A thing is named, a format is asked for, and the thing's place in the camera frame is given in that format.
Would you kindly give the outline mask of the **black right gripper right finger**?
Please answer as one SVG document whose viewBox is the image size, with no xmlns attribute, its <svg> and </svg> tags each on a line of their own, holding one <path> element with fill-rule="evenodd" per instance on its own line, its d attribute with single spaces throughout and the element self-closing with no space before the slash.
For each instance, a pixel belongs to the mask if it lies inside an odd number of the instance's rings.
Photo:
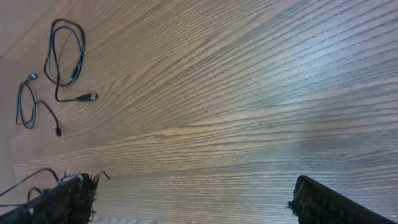
<svg viewBox="0 0 398 224">
<path fill-rule="evenodd" d="M 395 224 L 306 175 L 297 178 L 287 208 L 300 224 Z"/>
</svg>

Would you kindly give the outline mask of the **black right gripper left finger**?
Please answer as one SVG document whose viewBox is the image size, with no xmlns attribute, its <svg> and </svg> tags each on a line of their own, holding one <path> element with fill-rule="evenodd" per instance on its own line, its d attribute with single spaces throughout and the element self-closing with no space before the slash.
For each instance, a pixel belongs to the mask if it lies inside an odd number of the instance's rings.
<svg viewBox="0 0 398 224">
<path fill-rule="evenodd" d="M 65 174 L 60 179 L 53 170 L 50 173 L 56 186 L 29 189 L 26 203 L 5 206 L 12 210 L 1 215 L 1 224 L 87 224 L 93 221 L 98 182 L 101 175 L 109 177 L 107 173 Z"/>
</svg>

